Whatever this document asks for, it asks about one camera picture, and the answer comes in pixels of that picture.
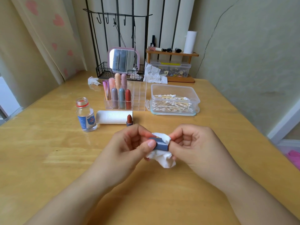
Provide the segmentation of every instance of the paper towel roll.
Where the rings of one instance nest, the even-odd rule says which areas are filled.
[[[197,36],[196,31],[188,31],[187,32],[187,38],[185,40],[185,48],[183,50],[183,52],[185,54],[193,53],[196,36]]]
[[[96,114],[97,124],[126,124],[127,116],[131,115],[132,111],[118,111],[118,110],[99,110]]]

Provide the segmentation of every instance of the black metal rack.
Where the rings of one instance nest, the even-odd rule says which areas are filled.
[[[103,9],[103,0],[101,0],[101,7],[102,7],[102,12],[93,12],[91,10],[89,10],[88,8],[88,0],[85,0],[86,3],[86,9],[83,9],[84,11],[86,11],[88,13],[88,21],[90,24],[90,30],[91,30],[91,35],[92,35],[92,42],[93,42],[93,47],[94,47],[94,53],[95,53],[95,59],[96,59],[96,72],[97,72],[97,76],[98,78],[111,78],[114,77],[115,73],[119,71],[118,69],[111,69],[108,68],[107,66],[107,62],[101,62],[100,59],[100,53],[99,53],[99,48],[98,48],[98,41],[97,41],[97,37],[96,37],[96,31],[95,31],[95,25],[94,25],[94,20],[92,17],[92,14],[97,14],[99,16],[99,18],[97,17],[98,23],[102,23],[101,17],[100,15],[102,15],[103,18],[103,24],[104,24],[104,33],[105,33],[105,41],[106,41],[106,49],[108,51],[108,45],[107,45],[107,34],[106,34],[106,27],[105,27],[105,23],[108,24],[109,23],[109,16],[114,16],[113,20],[114,20],[114,25],[117,25],[118,28],[120,28],[119,26],[119,17],[123,16],[124,18],[124,25],[126,25],[126,17],[131,17],[132,18],[132,48],[135,48],[135,36],[134,35],[134,27],[135,27],[135,21],[134,18],[135,17],[144,17],[145,18],[145,47],[144,47],[144,62],[146,60],[146,49],[147,49],[147,40],[148,40],[148,22],[149,22],[149,16],[151,16],[152,14],[149,15],[149,2],[150,0],[148,0],[147,3],[147,15],[145,16],[140,16],[140,15],[134,15],[133,14],[133,10],[134,10],[134,4],[133,4],[133,0],[132,0],[132,15],[128,15],[128,14],[119,14],[118,13],[118,7],[117,7],[117,13],[110,13],[110,12],[104,12]],[[128,70],[127,71],[127,79],[128,80],[133,80],[133,81],[143,81],[144,79],[144,65],[140,64],[139,66],[139,70]]]

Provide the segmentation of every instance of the crumpled tissue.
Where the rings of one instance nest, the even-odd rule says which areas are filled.
[[[162,83],[162,84],[167,84],[168,79],[166,76],[161,76],[159,75],[160,69],[149,64],[145,63],[145,75],[144,75],[144,82],[149,82],[149,83]]]
[[[97,86],[100,85],[101,83],[98,82],[97,79],[98,78],[95,78],[95,77],[91,76],[90,78],[88,78],[88,84],[89,85],[97,85]]]
[[[165,144],[169,145],[171,138],[168,135],[159,132],[153,132],[152,134],[160,137]],[[172,159],[172,154],[169,151],[153,150],[146,158],[156,160],[163,168],[171,168],[176,165],[176,162]]]

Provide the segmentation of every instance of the mirror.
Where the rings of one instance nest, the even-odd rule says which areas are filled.
[[[128,73],[128,70],[139,70],[140,54],[134,48],[112,47],[107,53],[108,67],[113,73]]]

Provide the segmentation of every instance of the clear plastic box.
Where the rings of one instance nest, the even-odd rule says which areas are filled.
[[[151,85],[149,110],[153,114],[195,116],[200,111],[199,103],[200,99],[192,87]]]
[[[113,108],[113,101],[106,100],[104,98],[105,109],[111,110],[140,110],[145,111],[146,101],[146,82],[127,81],[127,89],[131,92],[131,107],[130,109],[126,106],[126,101],[118,101],[118,109]],[[121,109],[120,103],[125,103],[125,109]]]
[[[187,62],[174,61],[151,61],[150,64],[160,69],[160,75],[176,77],[188,77],[191,67],[191,64]]]

